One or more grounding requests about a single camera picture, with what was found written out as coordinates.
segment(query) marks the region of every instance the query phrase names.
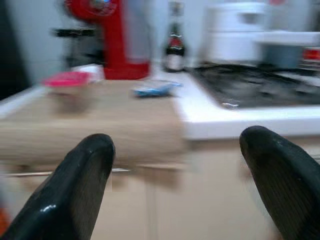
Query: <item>black stove surface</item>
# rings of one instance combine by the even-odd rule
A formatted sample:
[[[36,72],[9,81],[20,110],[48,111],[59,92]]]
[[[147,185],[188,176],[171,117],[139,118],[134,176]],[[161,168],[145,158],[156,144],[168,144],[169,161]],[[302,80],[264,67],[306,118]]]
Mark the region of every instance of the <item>black stove surface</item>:
[[[320,105],[320,84],[305,81],[306,77],[318,80],[314,71],[263,70],[232,64],[189,68],[187,71],[225,108]]]

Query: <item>coffee machine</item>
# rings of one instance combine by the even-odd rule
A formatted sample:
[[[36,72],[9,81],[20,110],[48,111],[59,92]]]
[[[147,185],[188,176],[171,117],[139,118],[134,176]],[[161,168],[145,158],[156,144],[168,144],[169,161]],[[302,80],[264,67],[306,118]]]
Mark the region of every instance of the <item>coffee machine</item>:
[[[108,80],[137,80],[150,71],[145,0],[65,0],[77,18],[100,25]]]

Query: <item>bottle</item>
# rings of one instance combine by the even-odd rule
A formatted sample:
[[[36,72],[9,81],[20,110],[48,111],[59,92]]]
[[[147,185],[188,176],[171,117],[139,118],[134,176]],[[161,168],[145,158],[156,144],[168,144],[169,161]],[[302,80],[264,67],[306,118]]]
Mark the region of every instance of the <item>bottle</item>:
[[[180,2],[170,3],[170,34],[165,46],[163,68],[166,72],[181,72],[185,68],[186,47],[181,33],[183,5]]]

